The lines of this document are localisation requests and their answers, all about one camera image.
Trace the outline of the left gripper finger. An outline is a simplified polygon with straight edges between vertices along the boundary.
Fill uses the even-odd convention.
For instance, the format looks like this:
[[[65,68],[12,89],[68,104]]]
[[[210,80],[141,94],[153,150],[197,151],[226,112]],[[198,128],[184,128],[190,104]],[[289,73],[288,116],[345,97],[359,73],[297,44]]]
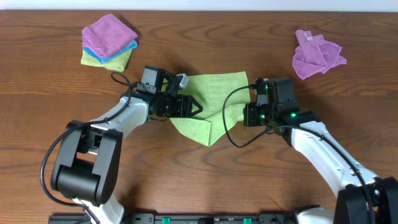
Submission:
[[[200,114],[203,111],[203,107],[202,107],[202,105],[199,102],[197,102],[196,99],[194,99],[194,97],[191,97],[190,101],[191,101],[191,103],[190,103],[190,106],[191,106],[190,117],[192,118],[192,117]]]
[[[177,95],[178,92],[178,77],[172,75],[170,72],[165,72],[165,77],[167,81],[165,90],[162,92],[163,95]]]

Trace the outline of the green microfiber cloth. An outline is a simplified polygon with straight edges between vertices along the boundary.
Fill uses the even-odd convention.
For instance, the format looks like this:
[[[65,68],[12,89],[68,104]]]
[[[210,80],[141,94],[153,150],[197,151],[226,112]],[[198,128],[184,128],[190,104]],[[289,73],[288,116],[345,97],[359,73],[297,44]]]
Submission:
[[[249,90],[233,90],[248,85],[245,72],[195,75],[179,93],[191,95],[203,107],[192,118],[172,118],[171,122],[183,136],[204,146],[212,146],[225,129],[244,119],[243,109],[250,102]]]

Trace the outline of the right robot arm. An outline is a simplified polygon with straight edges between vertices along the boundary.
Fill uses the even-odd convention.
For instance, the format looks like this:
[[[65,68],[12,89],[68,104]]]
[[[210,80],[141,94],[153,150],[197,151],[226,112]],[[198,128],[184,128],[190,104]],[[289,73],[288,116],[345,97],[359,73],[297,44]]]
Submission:
[[[319,206],[292,214],[291,223],[397,223],[397,180],[380,178],[351,156],[321,119],[302,110],[289,78],[259,78],[250,84],[256,100],[246,104],[244,124],[265,126],[305,156],[336,197],[334,210]]]

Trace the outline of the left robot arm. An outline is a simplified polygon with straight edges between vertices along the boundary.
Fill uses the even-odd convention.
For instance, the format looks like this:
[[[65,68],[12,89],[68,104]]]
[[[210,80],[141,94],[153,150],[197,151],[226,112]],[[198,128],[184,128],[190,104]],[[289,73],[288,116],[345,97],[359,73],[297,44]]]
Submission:
[[[40,183],[54,202],[81,207],[90,223],[123,223],[124,207],[114,196],[124,139],[151,117],[191,118],[202,106],[192,95],[182,95],[189,77],[145,66],[142,79],[130,82],[115,107],[88,122],[73,120],[49,147],[40,168]]]

